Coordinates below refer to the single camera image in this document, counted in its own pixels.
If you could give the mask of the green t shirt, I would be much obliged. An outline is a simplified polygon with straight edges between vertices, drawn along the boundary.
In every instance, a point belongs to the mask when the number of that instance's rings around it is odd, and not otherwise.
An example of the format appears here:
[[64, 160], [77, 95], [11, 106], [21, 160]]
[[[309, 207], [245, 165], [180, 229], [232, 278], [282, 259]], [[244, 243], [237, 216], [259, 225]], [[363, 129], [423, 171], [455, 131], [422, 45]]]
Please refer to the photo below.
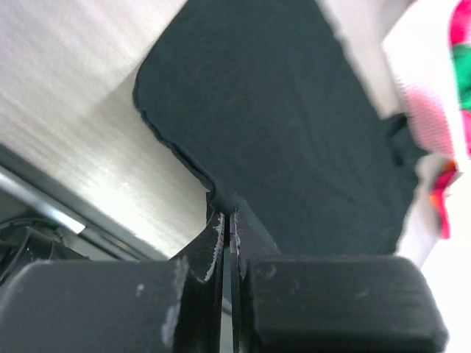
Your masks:
[[454, 45], [453, 63], [461, 109], [470, 111], [470, 46], [460, 43]]

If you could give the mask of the aluminium front rail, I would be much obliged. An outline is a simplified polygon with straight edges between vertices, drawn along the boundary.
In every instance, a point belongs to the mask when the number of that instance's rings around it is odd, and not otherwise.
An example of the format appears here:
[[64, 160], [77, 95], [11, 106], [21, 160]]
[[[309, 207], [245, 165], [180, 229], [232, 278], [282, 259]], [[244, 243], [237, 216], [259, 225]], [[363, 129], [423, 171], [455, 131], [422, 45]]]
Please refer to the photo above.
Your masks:
[[50, 176], [1, 145], [1, 228], [14, 224], [44, 231], [91, 260], [165, 260]]

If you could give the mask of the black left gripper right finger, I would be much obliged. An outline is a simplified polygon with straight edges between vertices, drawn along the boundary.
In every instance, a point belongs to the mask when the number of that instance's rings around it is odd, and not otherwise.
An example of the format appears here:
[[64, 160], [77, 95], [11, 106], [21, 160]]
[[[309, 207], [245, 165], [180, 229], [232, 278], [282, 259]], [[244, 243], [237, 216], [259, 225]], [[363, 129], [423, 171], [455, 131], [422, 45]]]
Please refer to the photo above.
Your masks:
[[443, 352], [421, 271], [398, 256], [281, 255], [230, 216], [235, 352]]

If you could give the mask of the black t shirt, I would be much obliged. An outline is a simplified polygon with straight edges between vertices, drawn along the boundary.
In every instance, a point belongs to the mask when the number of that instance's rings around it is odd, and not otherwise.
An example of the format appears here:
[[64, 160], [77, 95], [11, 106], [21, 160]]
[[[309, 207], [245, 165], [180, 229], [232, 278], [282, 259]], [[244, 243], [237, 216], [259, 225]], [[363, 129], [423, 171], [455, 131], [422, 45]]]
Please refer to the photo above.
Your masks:
[[314, 1], [189, 1], [141, 65], [157, 139], [278, 250], [391, 254], [424, 154], [383, 120]]

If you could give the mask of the white perforated plastic basket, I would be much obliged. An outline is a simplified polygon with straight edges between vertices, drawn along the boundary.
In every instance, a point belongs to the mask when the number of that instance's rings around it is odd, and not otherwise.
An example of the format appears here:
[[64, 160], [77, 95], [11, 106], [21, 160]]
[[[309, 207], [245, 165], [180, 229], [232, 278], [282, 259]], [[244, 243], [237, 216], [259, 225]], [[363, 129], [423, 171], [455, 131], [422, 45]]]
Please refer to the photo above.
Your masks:
[[457, 6], [457, 1], [414, 1], [383, 39], [383, 50], [416, 142], [468, 160], [449, 37]]

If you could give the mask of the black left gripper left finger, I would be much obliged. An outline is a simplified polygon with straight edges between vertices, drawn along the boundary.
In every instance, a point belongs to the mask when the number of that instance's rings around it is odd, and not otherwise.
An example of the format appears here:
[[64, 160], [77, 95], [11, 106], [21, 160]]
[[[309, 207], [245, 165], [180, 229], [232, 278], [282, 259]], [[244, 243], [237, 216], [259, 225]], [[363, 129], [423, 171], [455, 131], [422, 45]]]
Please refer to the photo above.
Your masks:
[[224, 216], [168, 261], [40, 260], [1, 294], [3, 352], [217, 352]]

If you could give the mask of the pink t shirt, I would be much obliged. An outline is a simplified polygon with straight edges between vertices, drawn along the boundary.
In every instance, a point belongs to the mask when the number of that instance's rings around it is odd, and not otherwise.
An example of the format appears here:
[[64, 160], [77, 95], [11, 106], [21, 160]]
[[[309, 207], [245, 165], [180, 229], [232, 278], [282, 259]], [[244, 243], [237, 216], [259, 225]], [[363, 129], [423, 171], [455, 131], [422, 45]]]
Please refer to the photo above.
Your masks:
[[[450, 19], [449, 37], [452, 58], [454, 45], [460, 43], [470, 46], [470, 1], [460, 1], [455, 8]], [[464, 120], [464, 132], [467, 139], [468, 154], [470, 154], [470, 111], [461, 109], [461, 113]], [[456, 163], [454, 161], [448, 162], [442, 170], [442, 174], [436, 179], [433, 191], [430, 195], [431, 204], [435, 207], [440, 217], [443, 239], [450, 238], [450, 221], [445, 207], [446, 192], [457, 176], [457, 173]]]

